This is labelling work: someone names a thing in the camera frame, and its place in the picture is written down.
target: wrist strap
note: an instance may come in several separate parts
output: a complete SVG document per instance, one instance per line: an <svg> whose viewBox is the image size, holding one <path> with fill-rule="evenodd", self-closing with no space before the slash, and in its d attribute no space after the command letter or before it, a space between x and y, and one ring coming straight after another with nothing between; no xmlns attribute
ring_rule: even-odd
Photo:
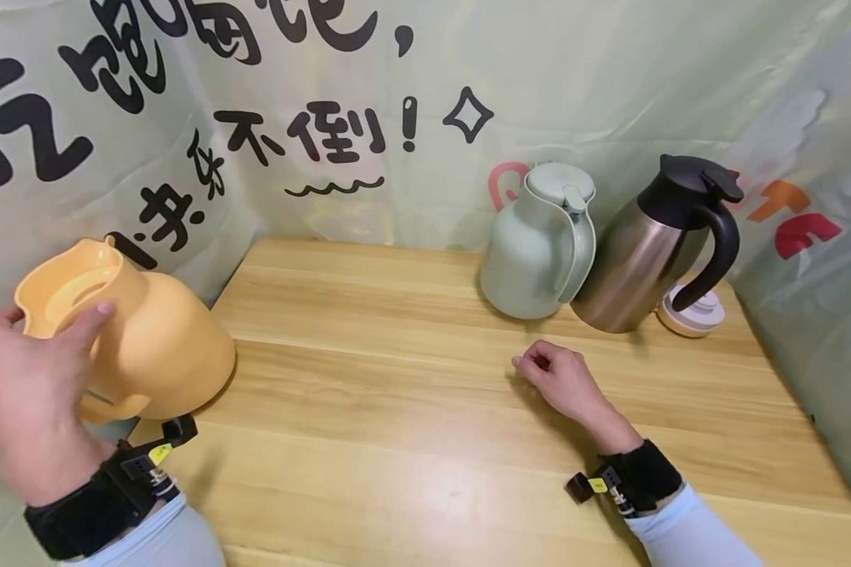
<svg viewBox="0 0 851 567"><path fill-rule="evenodd" d="M601 466L591 476L577 472L564 490L579 503L608 493L627 517L655 512L659 502L677 493L681 473L669 463L652 441L629 453L599 455Z"/></svg>
<svg viewBox="0 0 851 567"><path fill-rule="evenodd" d="M25 520L51 559L96 554L151 511L157 501L151 486L135 482L121 486L106 470L111 461L71 495L25 509Z"/></svg>
<svg viewBox="0 0 851 567"><path fill-rule="evenodd" d="M683 483L681 473L648 439L634 451L599 455L599 459L621 477L618 490L637 512L656 510L657 502L676 493Z"/></svg>

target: black pitcher handle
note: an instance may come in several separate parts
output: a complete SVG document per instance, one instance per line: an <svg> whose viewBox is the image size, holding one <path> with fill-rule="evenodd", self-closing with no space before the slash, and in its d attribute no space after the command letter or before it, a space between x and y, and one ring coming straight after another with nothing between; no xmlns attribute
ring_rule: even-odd
<svg viewBox="0 0 851 567"><path fill-rule="evenodd" d="M714 205L700 204L694 208L694 213L704 216L708 226L712 229L715 237L715 249L712 258L706 264L706 268L679 291L672 306L675 311L683 311L704 297L722 279L731 265L738 257L741 249L741 235L738 234L738 225L731 216L729 210L721 202Z"/></svg>

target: yellow tag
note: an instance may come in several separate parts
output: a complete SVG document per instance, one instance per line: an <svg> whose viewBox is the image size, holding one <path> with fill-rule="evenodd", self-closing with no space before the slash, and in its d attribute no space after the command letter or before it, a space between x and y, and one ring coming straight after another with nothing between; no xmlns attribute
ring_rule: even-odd
<svg viewBox="0 0 851 567"><path fill-rule="evenodd" d="M608 486L605 484L605 481L601 478L591 478L590 486L592 486L595 494L601 495L607 493Z"/></svg>
<svg viewBox="0 0 851 567"><path fill-rule="evenodd" d="M170 443L165 443L162 444L162 446L155 447L151 449L151 451L147 452L147 458L151 459L155 466L158 466L161 464L161 461L167 459L167 455L170 454L171 451L173 451L173 446L171 446Z"/></svg>

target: yellow thermos pitcher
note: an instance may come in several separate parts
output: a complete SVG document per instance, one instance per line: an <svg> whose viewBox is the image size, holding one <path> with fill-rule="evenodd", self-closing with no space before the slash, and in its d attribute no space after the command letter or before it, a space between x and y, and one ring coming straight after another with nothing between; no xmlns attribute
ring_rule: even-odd
<svg viewBox="0 0 851 567"><path fill-rule="evenodd" d="M236 363L233 339L182 282L135 269L105 241L83 239L16 287L26 335L49 339L103 301L117 309L91 348L83 419L170 419L215 398Z"/></svg>

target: mint green thermos pitcher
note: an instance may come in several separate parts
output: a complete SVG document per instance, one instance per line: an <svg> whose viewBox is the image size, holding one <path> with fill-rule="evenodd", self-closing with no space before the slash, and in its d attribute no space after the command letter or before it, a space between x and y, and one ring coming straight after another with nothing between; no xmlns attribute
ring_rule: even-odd
<svg viewBox="0 0 851 567"><path fill-rule="evenodd" d="M541 163L495 219L479 285L496 309L519 320L548 317L580 291L593 267L593 178L567 163Z"/></svg>

